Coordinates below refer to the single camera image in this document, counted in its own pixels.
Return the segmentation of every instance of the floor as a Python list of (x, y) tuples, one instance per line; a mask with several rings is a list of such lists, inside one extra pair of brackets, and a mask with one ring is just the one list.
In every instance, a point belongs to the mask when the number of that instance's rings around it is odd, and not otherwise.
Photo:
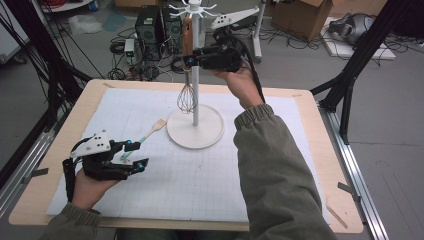
[[(214, 1), (224, 5), (224, 1)], [(131, 14), (102, 7), (91, 13), (86, 9), (60, 15), (64, 21), (75, 14), (92, 14), (103, 23), (100, 33), (76, 35), (75, 41), (98, 70), (111, 69), (110, 39), (134, 25)], [(269, 19), (264, 20), (269, 29)], [(66, 39), (76, 67), (91, 76), (99, 74), (78, 49)], [(337, 76), (345, 60), (330, 57), (324, 46), (302, 48), (303, 43), (276, 37), (261, 41), (263, 59), (257, 71), (263, 87), (312, 89)], [(395, 52), (394, 61), (369, 62), (355, 85), (349, 125), (349, 140), (390, 239), (424, 239), (424, 67), (423, 52), (409, 49)], [(31, 64), (9, 63), (0, 66), (0, 167), (32, 129), (47, 104)], [(155, 81), (169, 82), (161, 74)], [(173, 81), (182, 82), (180, 75)], [(222, 84), (201, 71), (202, 83)], [(316, 100), (325, 93), (316, 96)], [(12, 226), (8, 210), (0, 220), (2, 239), (37, 239), (43, 227)], [(113, 239), (114, 229), (101, 229), (97, 239)], [(372, 239), (367, 230), (358, 235), (339, 234), (339, 239)]]

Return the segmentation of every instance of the whisk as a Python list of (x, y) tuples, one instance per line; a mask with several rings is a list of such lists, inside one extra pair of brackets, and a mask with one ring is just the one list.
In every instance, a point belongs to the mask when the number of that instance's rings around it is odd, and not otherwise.
[(192, 113), (197, 106), (197, 99), (194, 89), (190, 84), (190, 70), (184, 69), (184, 72), (186, 80), (180, 95), (178, 95), (177, 105), (183, 113), (189, 114)]
[[(193, 31), (191, 18), (184, 18), (183, 25), (183, 55), (193, 54)], [(178, 96), (177, 105), (183, 113), (189, 114), (197, 106), (197, 99), (193, 87), (190, 84), (191, 69), (184, 65), (185, 84)]]

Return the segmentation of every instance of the black strap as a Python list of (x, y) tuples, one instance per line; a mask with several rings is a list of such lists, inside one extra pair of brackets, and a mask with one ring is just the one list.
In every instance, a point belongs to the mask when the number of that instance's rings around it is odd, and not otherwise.
[(72, 202), (72, 198), (74, 197), (74, 189), (75, 189), (75, 168), (74, 162), (72, 158), (68, 158), (63, 160), (63, 173), (65, 174), (65, 182), (66, 182), (66, 196), (68, 197), (68, 202)]

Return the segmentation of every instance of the hand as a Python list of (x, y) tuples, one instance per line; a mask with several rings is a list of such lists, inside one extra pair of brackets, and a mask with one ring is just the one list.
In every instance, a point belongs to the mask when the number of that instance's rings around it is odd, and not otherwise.
[(103, 197), (109, 188), (118, 180), (98, 181), (87, 177), (84, 170), (79, 170), (75, 178), (75, 189), (72, 204), (90, 210)]
[(237, 72), (223, 72), (219, 70), (212, 70), (213, 75), (222, 78), (227, 82), (230, 91), (240, 100), (240, 105), (244, 109), (261, 105), (264, 102), (259, 96), (258, 89), (253, 82), (252, 73), (245, 65), (243, 65)]

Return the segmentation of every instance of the robotic hand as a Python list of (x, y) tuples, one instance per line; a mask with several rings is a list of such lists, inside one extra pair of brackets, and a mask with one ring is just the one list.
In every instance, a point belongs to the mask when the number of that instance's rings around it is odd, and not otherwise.
[(73, 147), (71, 157), (62, 162), (68, 201), (73, 198), (75, 167), (79, 162), (82, 162), (85, 175), (96, 180), (126, 180), (130, 175), (143, 172), (147, 167), (148, 158), (134, 161), (131, 165), (112, 163), (114, 155), (122, 148), (125, 152), (134, 151), (140, 149), (140, 144), (129, 140), (109, 140), (105, 131), (79, 141)]
[(237, 72), (241, 66), (241, 56), (245, 49), (232, 36), (229, 27), (215, 30), (213, 37), (216, 41), (215, 45), (194, 49), (192, 55), (183, 56), (185, 66)]

